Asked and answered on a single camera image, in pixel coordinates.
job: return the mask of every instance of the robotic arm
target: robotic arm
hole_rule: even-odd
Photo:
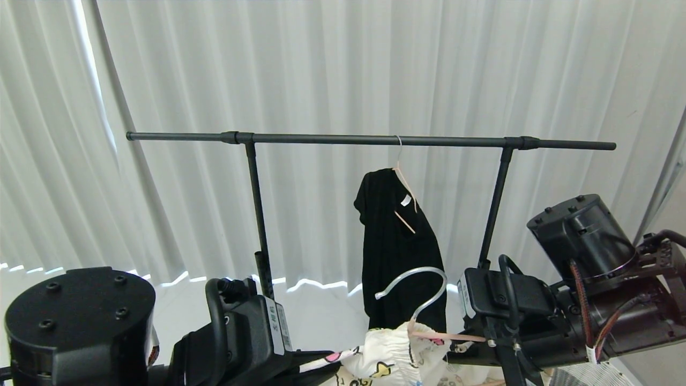
[[[486,337],[451,363],[498,365],[508,385],[540,385],[543,368],[686,340],[686,259],[673,231],[631,245],[594,194],[548,207],[527,224],[563,280],[548,286],[501,255],[500,271],[470,268],[458,282],[467,334]],[[109,267],[76,269],[19,295],[5,315],[11,366],[0,381],[34,385],[318,385],[331,352],[293,351],[283,307],[251,279],[206,283],[211,322],[147,365],[155,291]]]

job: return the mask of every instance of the black shirt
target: black shirt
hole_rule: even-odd
[[[383,291],[407,270],[420,266],[444,269],[436,235],[419,205],[415,213],[412,200],[393,169],[367,173],[359,187],[355,208],[364,224],[362,296],[369,328],[397,328],[410,320],[417,307],[434,296],[442,284],[442,278],[435,273],[415,273],[398,283],[385,297],[374,298],[375,293]],[[413,234],[394,212],[398,212],[416,233]],[[417,321],[445,332],[446,300],[444,293],[419,314]]]

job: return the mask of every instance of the white label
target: white label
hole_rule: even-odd
[[[406,207],[407,204],[410,203],[410,201],[412,201],[412,197],[411,197],[409,194],[407,194],[407,195],[405,195],[405,198],[404,198],[403,201],[400,203],[400,205]]]
[[[589,363],[592,365],[597,365],[598,361],[595,359],[595,348],[590,348],[586,346],[586,356],[588,357]]]
[[[276,355],[284,355],[285,348],[283,347],[283,335],[281,333],[281,325],[279,324],[279,312],[276,310],[276,302],[268,297],[265,297],[264,300],[267,302],[267,317],[269,318],[270,332],[272,333],[274,353]]]
[[[281,325],[281,336],[283,337],[283,346],[286,351],[293,351],[291,345],[291,336],[288,333],[288,326],[286,326],[286,313],[283,311],[283,306],[276,303],[276,311],[279,314],[279,324]]]
[[[475,317],[476,311],[474,311],[474,308],[472,308],[471,301],[469,300],[469,290],[467,289],[466,278],[464,277],[464,274],[462,274],[462,277],[458,280],[458,292],[460,292],[462,312],[467,317]]]

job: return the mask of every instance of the white patterned garment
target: white patterned garment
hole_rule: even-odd
[[[414,330],[434,332],[421,323]],[[450,342],[442,339],[408,338],[407,323],[403,323],[395,330],[370,330],[364,345],[301,365],[300,372],[340,362],[338,373],[322,386],[505,385],[500,367],[446,363],[443,359],[449,349]],[[549,377],[542,375],[548,384]]]

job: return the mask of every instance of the yellow star print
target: yellow star print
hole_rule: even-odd
[[[384,362],[377,362],[377,372],[371,375],[371,378],[381,378],[382,376],[390,375],[390,368],[394,365],[386,365]]]

